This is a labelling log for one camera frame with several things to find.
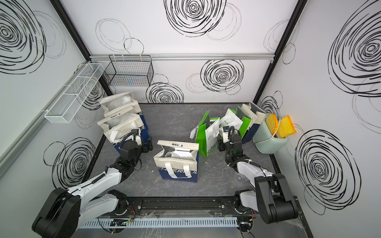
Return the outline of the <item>blue beige takeout bag front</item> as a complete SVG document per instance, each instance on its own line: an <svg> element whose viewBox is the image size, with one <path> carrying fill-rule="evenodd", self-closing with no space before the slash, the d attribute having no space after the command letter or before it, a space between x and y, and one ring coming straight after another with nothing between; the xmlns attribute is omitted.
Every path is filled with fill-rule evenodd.
<svg viewBox="0 0 381 238"><path fill-rule="evenodd" d="M243 144L253 139L265 115L265 111L252 101L237 106L236 116L243 122L239 129Z"/></svg>

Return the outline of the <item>blue beige bag back row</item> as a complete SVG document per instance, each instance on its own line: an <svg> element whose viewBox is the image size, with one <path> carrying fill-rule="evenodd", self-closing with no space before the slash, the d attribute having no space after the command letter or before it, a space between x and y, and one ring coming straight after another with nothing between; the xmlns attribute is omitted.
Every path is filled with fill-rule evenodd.
<svg viewBox="0 0 381 238"><path fill-rule="evenodd" d="M164 180L196 183L198 179L199 145L197 143L159 140L161 151L154 156Z"/></svg>

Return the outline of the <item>green white bag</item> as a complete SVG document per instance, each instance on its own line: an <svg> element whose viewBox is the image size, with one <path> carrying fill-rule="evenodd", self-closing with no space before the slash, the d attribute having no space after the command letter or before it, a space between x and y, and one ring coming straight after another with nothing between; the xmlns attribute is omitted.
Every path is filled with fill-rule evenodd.
<svg viewBox="0 0 381 238"><path fill-rule="evenodd" d="M243 110L242 107L237 106L236 110L228 109L225 116L220 119L219 127L233 126L244 137L247 130L250 128L252 117Z"/></svg>
<svg viewBox="0 0 381 238"><path fill-rule="evenodd" d="M220 118L211 118L207 111L199 124L190 132L190 139L199 144L199 152L203 157L209 157L217 145Z"/></svg>

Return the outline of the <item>blue beige bag first row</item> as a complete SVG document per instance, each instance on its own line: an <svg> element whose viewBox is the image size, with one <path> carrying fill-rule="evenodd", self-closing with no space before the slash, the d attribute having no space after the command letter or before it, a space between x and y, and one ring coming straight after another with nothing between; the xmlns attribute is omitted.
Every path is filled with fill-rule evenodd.
<svg viewBox="0 0 381 238"><path fill-rule="evenodd" d="M123 92L112 96L104 97L98 100L102 109L104 110L104 116L120 111L126 107L132 106L136 112L140 112L139 103L133 99L133 92Z"/></svg>

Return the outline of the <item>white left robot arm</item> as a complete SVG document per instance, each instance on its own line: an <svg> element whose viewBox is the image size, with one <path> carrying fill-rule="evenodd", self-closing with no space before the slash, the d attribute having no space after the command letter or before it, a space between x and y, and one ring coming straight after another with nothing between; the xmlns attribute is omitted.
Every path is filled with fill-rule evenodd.
<svg viewBox="0 0 381 238"><path fill-rule="evenodd" d="M126 180L141 163L141 154L153 150L152 138L129 132L120 142L120 156L98 176L68 189L52 191L32 224L43 238L70 238L83 224L109 212L124 215L127 196L112 187Z"/></svg>

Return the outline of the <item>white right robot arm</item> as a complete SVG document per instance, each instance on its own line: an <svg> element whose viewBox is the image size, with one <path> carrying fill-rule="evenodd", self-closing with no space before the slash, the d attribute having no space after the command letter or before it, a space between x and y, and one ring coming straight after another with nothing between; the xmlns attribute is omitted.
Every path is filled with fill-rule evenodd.
<svg viewBox="0 0 381 238"><path fill-rule="evenodd" d="M223 126L219 132L218 150L225 152L225 163L252 186L236 193L237 209L258 211L266 224L298 218L298 206L286 177L268 171L244 154L241 133L234 126Z"/></svg>

